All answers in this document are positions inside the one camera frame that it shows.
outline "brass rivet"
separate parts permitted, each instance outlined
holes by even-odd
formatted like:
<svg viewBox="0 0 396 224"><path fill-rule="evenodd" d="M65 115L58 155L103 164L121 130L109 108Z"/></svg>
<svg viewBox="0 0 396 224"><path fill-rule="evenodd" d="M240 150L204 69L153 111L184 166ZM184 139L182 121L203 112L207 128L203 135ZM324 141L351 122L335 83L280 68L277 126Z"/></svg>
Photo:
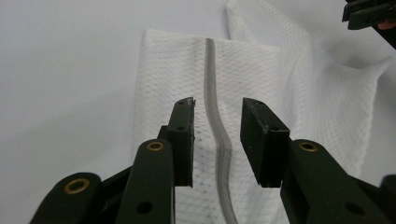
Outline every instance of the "brass rivet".
<svg viewBox="0 0 396 224"><path fill-rule="evenodd" d="M318 151L318 147L312 143L302 142L299 144L299 147L302 150L309 151L309 152L316 152Z"/></svg>
<svg viewBox="0 0 396 224"><path fill-rule="evenodd" d="M163 149L163 143L162 142L152 142L148 144L147 149L150 151L159 151Z"/></svg>
<svg viewBox="0 0 396 224"><path fill-rule="evenodd" d="M90 180L87 178L74 179L64 186L64 192L66 192L66 194L77 194L82 192L89 185Z"/></svg>

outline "white background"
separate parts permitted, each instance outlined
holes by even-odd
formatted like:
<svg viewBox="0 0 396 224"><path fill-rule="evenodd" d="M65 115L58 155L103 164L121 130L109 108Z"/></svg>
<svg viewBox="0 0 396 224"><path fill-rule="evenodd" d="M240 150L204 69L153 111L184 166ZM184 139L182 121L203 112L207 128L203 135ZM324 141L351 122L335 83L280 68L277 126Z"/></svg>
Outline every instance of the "white background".
<svg viewBox="0 0 396 224"><path fill-rule="evenodd" d="M338 62L363 67L394 55L372 29L347 30L343 1L325 10L312 0L299 2L302 7L271 2L323 37ZM0 0L0 223L27 223L67 175L93 172L105 179L131 165L144 31L229 38L225 3ZM396 173L395 93L396 64L379 81L362 171L375 185Z"/></svg>

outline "gray zipper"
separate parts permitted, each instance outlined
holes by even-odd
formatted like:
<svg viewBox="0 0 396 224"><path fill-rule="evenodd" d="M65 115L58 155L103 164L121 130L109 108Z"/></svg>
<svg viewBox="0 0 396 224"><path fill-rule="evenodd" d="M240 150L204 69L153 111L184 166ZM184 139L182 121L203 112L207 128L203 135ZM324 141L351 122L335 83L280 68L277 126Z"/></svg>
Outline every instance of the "gray zipper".
<svg viewBox="0 0 396 224"><path fill-rule="evenodd" d="M221 212L226 223L237 224L228 184L233 146L219 114L216 93L215 41L213 39L206 40L204 96L207 119L216 141L216 183Z"/></svg>

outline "white fabric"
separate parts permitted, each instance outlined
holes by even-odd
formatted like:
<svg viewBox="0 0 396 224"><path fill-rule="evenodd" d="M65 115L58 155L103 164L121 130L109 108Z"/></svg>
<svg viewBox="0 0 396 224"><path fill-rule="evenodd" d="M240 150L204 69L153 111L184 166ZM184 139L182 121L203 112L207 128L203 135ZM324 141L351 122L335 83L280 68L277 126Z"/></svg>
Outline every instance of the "white fabric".
<svg viewBox="0 0 396 224"><path fill-rule="evenodd" d="M376 82L388 61L344 67L314 46L310 35L264 1L231 1L232 39L215 40L221 120L232 140L230 192L238 223L288 223L278 189L257 185L239 141L243 97L268 104L293 139L325 146L359 175L368 144ZM134 146L155 138L175 101L193 96L193 189L177 188L177 223L224 223L216 185L216 143L204 103L205 38L148 31L141 52Z"/></svg>

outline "black mechanical linkage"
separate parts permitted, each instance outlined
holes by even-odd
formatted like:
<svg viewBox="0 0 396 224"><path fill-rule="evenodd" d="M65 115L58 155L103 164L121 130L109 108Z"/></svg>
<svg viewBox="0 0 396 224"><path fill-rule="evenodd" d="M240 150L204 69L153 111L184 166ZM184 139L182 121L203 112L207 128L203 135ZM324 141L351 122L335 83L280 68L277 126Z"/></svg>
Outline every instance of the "black mechanical linkage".
<svg viewBox="0 0 396 224"><path fill-rule="evenodd" d="M346 0L343 21L348 21L349 30L373 27L394 49L396 29L380 30L378 24L386 20L396 22L396 1Z"/></svg>
<svg viewBox="0 0 396 224"><path fill-rule="evenodd" d="M349 176L320 144L290 141L289 129L263 102L244 99L241 142L264 188L282 181L291 224L396 223L396 175L379 189Z"/></svg>
<svg viewBox="0 0 396 224"><path fill-rule="evenodd" d="M174 187L192 187L194 106L192 97L176 102L158 138L140 145L134 166L103 182L90 173L58 182L31 223L175 223Z"/></svg>

